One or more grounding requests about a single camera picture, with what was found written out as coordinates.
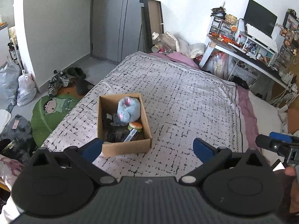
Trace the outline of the person right hand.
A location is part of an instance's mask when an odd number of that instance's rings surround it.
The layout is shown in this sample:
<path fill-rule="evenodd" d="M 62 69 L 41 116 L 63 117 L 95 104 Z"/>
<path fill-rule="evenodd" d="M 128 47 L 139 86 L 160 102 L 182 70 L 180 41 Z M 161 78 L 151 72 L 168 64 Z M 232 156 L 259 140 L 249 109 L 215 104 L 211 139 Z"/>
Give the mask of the person right hand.
<path fill-rule="evenodd" d="M 284 173 L 288 176 L 294 176 L 295 179 L 292 182 L 291 191 L 290 191 L 290 213 L 294 214 L 297 213 L 299 210 L 299 196 L 298 196 L 298 181 L 297 181 L 297 174 L 296 169 L 294 166 L 287 167 L 284 170 Z"/>

